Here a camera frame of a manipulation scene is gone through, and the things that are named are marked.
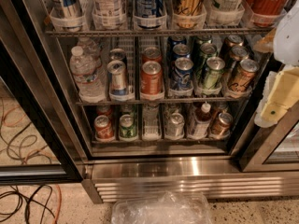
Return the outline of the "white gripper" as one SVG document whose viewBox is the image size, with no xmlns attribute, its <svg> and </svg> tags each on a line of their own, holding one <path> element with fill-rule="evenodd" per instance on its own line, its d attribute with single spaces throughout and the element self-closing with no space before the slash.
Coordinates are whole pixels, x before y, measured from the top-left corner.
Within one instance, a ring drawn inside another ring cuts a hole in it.
<svg viewBox="0 0 299 224">
<path fill-rule="evenodd" d="M 263 87 L 263 98 L 258 104 L 254 123 L 262 128 L 276 125 L 299 101 L 299 0 L 272 29 L 253 46 L 255 51 L 272 53 L 285 66 L 271 71 Z"/>
</svg>

